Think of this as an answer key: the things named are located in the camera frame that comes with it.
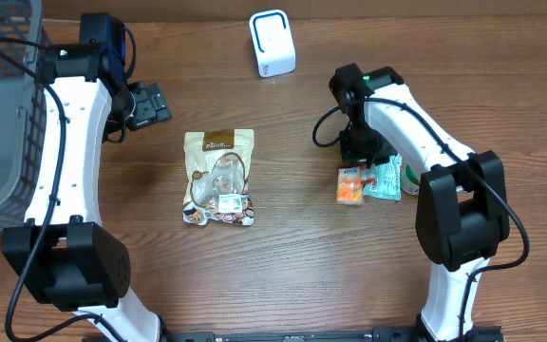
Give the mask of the orange tissue pack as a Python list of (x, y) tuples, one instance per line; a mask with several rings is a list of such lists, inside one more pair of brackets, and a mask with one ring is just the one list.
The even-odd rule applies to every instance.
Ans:
[(340, 168), (338, 170), (336, 201), (345, 205), (363, 203), (363, 184), (358, 167)]

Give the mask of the teal packet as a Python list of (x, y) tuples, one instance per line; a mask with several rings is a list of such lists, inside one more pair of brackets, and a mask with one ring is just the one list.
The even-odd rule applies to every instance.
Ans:
[(364, 184), (363, 195), (380, 200), (401, 199), (400, 172), (403, 159), (400, 155), (389, 158), (387, 163), (372, 165), (377, 171), (377, 182)]

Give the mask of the green lid small jar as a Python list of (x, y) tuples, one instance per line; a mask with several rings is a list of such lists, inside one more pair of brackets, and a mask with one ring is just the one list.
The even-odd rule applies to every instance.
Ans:
[(401, 167), (400, 172), (401, 189), (409, 195), (417, 196), (420, 189), (420, 181), (408, 164)]

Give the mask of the beige snack pouch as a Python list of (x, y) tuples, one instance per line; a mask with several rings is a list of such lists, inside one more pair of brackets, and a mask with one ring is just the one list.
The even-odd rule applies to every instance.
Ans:
[(209, 221), (251, 226), (255, 209), (249, 196), (249, 175), (255, 132), (225, 129), (187, 132), (183, 151), (188, 184), (182, 218), (205, 226)]

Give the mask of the red stick snack packet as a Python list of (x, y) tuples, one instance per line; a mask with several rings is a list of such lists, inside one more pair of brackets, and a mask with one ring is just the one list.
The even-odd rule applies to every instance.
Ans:
[(360, 181), (362, 184), (376, 183), (377, 171), (373, 167), (362, 165), (360, 167)]

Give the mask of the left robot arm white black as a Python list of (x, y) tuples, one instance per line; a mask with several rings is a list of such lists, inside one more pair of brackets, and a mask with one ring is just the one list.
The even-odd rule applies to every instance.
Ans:
[(110, 14), (83, 14), (77, 43), (42, 52), (33, 73), (47, 103), (38, 180), (23, 224), (1, 239), (16, 288), (110, 341), (167, 341), (163, 319), (131, 289), (128, 250), (104, 229), (98, 203), (103, 144), (169, 121), (167, 102), (158, 85), (131, 81), (136, 42)]

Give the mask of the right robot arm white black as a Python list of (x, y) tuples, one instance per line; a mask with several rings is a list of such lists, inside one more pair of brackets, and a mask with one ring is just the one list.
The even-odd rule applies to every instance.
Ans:
[(428, 295), (411, 341), (501, 341), (471, 314), (483, 273), (510, 232), (503, 164), (446, 133), (391, 67), (339, 67), (329, 82), (348, 125), (336, 142), (350, 166), (403, 158), (419, 180), (416, 235), (431, 262)]

